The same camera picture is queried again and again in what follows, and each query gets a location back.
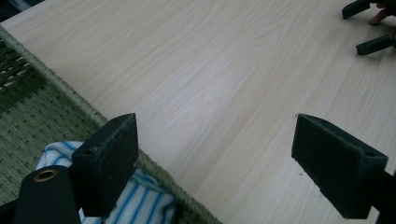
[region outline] cloth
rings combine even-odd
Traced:
[[[48,145],[36,169],[50,165],[69,167],[71,155],[82,142],[58,142]],[[150,175],[137,169],[117,201],[117,207],[106,223],[173,223],[177,209],[175,197],[162,189]],[[99,217],[84,217],[79,211],[81,223],[101,223]]]

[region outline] table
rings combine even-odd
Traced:
[[[345,220],[290,156],[296,114],[326,119],[396,170],[396,52],[372,7],[334,0],[47,0],[2,25],[224,223]]]

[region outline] finger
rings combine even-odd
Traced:
[[[370,25],[376,26],[379,25],[379,23],[384,20],[386,17],[390,16],[388,11],[386,9],[382,9],[381,11],[378,12],[370,21]]]
[[[378,8],[386,8],[387,5],[385,3],[377,3],[376,7],[378,7]]]

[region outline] black clamp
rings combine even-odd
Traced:
[[[396,0],[358,0],[343,8],[342,12],[344,20],[369,9],[371,3],[383,3],[386,4],[388,8],[396,8]],[[394,32],[392,36],[384,35],[361,43],[356,46],[356,50],[359,55],[367,55],[389,47],[396,48],[396,37]]]
[[[344,218],[396,223],[396,174],[388,157],[325,119],[298,115],[291,156]]]

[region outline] black plastic part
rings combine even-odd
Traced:
[[[80,223],[66,167],[45,167],[23,179],[13,223]]]
[[[390,38],[388,35],[381,36],[379,38],[364,42],[356,46],[356,50],[359,55],[367,55],[377,52],[381,49],[389,47],[395,47],[395,40]]]
[[[396,223],[396,173],[384,172],[373,195],[373,206],[380,212],[376,224]]]
[[[303,114],[291,156],[343,217],[368,217],[387,156],[330,122]]]
[[[346,7],[343,8],[343,18],[348,19],[358,13],[363,12],[366,9],[370,8],[370,1],[368,0],[359,0],[356,2],[353,2]]]
[[[15,208],[17,207],[17,200],[5,203],[0,206],[0,223],[11,224],[15,216]]]
[[[108,217],[138,157],[134,114],[110,120],[72,155],[75,194],[86,217]]]

